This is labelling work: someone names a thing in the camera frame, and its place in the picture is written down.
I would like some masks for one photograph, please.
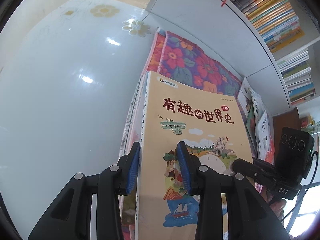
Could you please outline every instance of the blue gripper pad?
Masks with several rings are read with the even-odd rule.
[[[136,178],[137,178],[137,174],[138,174],[138,166],[139,166],[139,153],[140,153],[140,144],[135,149],[135,153],[134,153],[134,156],[132,159],[131,167],[129,169],[128,181],[127,181],[127,187],[126,187],[127,194],[130,194],[130,192],[133,190],[135,182],[136,182]]]
[[[188,194],[190,194],[191,193],[190,172],[189,172],[189,168],[183,153],[183,149],[188,151],[185,143],[179,142],[177,146],[177,157],[179,161],[184,188],[187,190]]]

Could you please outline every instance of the metal screw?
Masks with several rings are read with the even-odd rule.
[[[241,173],[237,173],[235,175],[235,178],[238,179],[238,180],[243,180],[244,176]]]
[[[75,179],[82,179],[83,174],[82,173],[77,173],[76,175],[74,175]]]
[[[110,170],[111,170],[111,171],[117,171],[117,170],[119,170],[119,166],[118,166],[118,165],[112,165],[112,166],[110,167]]]
[[[206,172],[207,170],[208,170],[207,166],[205,166],[205,165],[199,166],[199,171]]]

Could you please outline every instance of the flower pattern cushion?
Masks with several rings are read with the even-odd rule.
[[[145,71],[155,71],[204,91],[237,96],[241,82],[189,40],[158,29]]]

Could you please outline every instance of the black camera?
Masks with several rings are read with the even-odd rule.
[[[314,143],[309,133],[284,127],[274,165],[255,157],[253,164],[237,159],[232,170],[266,186],[272,195],[292,200],[302,188],[302,178],[310,171]]]

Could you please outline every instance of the cable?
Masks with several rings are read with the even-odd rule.
[[[317,168],[318,168],[318,163],[319,163],[319,153],[317,151],[315,151],[312,156],[311,156],[311,160],[313,160],[313,156],[316,155],[316,167],[315,167],[315,171],[313,173],[312,179],[307,187],[307,190],[304,192],[303,196],[300,198],[300,200],[295,204],[294,208],[284,217],[280,220],[280,222],[282,222],[283,220],[285,220],[294,210],[295,208],[300,204],[300,202],[303,200],[304,196],[306,195],[307,191],[309,190],[311,184],[313,183],[313,180],[316,176],[316,172],[317,172]]]

